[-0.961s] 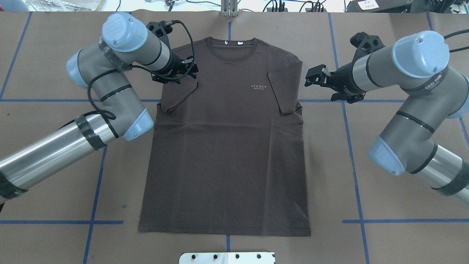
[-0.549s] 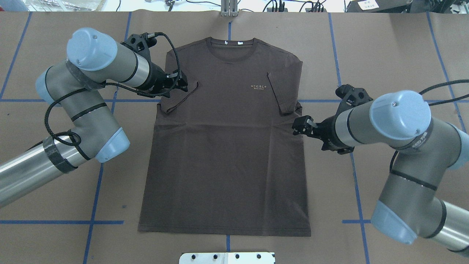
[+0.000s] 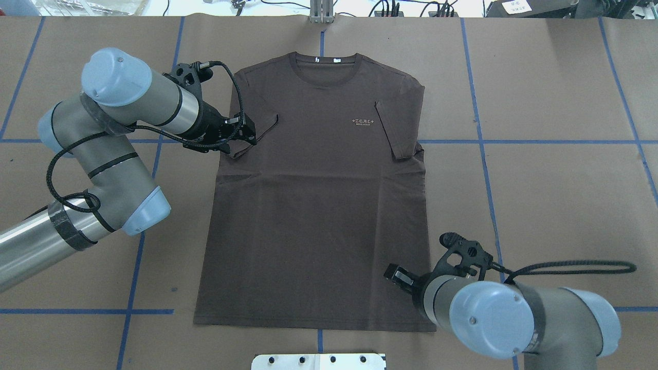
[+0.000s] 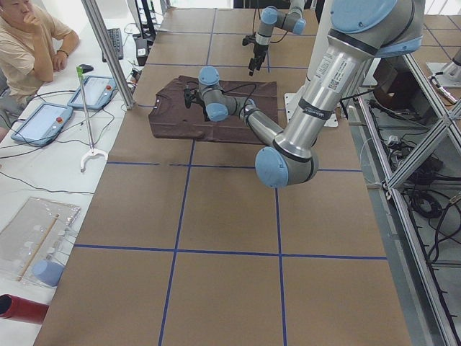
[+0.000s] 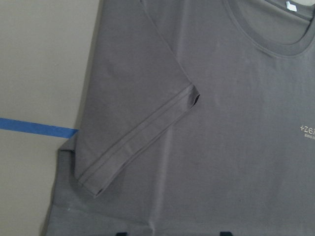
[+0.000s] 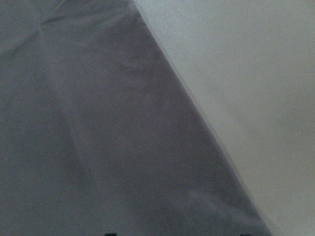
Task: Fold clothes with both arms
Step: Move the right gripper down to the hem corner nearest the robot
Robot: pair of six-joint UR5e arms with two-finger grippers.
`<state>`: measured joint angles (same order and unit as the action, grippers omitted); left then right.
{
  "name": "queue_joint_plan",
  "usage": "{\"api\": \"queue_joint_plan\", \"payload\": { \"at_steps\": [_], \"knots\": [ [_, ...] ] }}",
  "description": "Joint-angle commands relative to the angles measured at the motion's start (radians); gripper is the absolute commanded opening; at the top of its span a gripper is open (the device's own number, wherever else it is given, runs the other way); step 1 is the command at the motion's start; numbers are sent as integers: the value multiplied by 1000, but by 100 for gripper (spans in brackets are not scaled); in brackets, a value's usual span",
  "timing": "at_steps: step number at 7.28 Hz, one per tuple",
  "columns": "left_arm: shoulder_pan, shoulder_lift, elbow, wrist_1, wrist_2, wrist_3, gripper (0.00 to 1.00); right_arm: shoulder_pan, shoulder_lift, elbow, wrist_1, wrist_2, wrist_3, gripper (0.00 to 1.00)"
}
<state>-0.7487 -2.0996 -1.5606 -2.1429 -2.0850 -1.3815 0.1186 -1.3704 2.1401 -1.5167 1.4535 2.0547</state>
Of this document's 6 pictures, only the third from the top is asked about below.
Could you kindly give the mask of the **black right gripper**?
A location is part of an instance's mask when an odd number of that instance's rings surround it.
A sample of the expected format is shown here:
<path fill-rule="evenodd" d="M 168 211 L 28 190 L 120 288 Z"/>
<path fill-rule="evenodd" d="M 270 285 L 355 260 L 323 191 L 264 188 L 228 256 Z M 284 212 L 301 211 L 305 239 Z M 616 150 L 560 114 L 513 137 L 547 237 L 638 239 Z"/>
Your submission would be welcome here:
<path fill-rule="evenodd" d="M 409 289 L 413 305 L 416 309 L 425 308 L 426 290 L 428 289 L 429 284 L 437 278 L 437 274 L 433 272 L 416 275 L 395 263 L 390 263 L 388 265 L 383 276 L 395 284 L 395 286 L 398 286 L 401 289 Z"/>

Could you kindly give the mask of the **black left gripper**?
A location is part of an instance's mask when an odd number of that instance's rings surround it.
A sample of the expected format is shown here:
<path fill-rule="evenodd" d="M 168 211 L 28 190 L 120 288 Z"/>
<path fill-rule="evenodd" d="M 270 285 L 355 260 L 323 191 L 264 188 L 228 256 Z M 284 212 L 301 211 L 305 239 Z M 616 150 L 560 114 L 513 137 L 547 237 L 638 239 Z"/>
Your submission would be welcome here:
<path fill-rule="evenodd" d="M 248 115 L 241 118 L 238 114 L 237 118 L 237 122 L 231 123 L 230 119 L 221 115 L 209 103 L 202 103 L 200 119 L 197 119 L 187 132 L 181 134 L 181 138 L 186 141 L 183 147 L 202 154 L 210 151 L 230 154 L 229 143 L 232 140 L 257 145 L 254 121 Z"/>

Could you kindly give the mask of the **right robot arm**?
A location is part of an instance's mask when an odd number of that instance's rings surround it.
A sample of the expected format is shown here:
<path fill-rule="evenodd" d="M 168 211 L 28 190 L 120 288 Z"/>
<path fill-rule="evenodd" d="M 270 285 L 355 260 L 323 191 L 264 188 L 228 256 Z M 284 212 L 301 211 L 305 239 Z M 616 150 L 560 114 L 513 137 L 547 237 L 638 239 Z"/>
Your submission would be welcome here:
<path fill-rule="evenodd" d="M 411 295 L 424 319 L 470 351 L 498 360 L 522 355 L 526 369 L 596 369 L 622 337 L 613 305 L 597 293 L 444 272 L 418 276 L 393 263 L 385 277 Z"/>

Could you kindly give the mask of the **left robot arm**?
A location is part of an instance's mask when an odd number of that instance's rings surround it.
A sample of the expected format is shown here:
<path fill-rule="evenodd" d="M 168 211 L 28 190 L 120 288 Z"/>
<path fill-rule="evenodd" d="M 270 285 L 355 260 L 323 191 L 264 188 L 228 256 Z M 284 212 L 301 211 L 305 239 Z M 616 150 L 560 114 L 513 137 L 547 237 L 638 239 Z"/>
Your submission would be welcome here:
<path fill-rule="evenodd" d="M 137 235 L 164 220 L 171 206 L 127 136 L 160 134 L 186 149 L 230 154 L 230 141 L 255 145 L 255 124 L 229 74 L 239 110 L 225 117 L 204 102 L 202 83 L 221 61 L 179 63 L 157 73 L 118 48 L 94 52 L 81 91 L 57 103 L 38 123 L 54 152 L 46 171 L 52 202 L 2 232 L 2 292 L 117 230 Z"/>

